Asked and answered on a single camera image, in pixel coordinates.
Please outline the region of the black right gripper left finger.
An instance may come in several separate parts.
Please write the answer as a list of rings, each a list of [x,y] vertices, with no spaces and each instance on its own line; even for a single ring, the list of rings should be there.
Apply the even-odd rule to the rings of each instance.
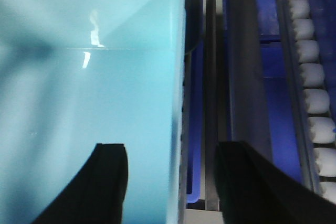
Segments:
[[[128,185],[122,144],[97,144],[80,171],[34,223],[121,223]]]

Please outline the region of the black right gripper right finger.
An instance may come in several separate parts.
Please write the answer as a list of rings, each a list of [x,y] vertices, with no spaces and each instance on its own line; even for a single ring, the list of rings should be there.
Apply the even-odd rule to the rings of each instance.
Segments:
[[[224,223],[335,223],[333,203],[245,142],[219,143],[214,172]]]

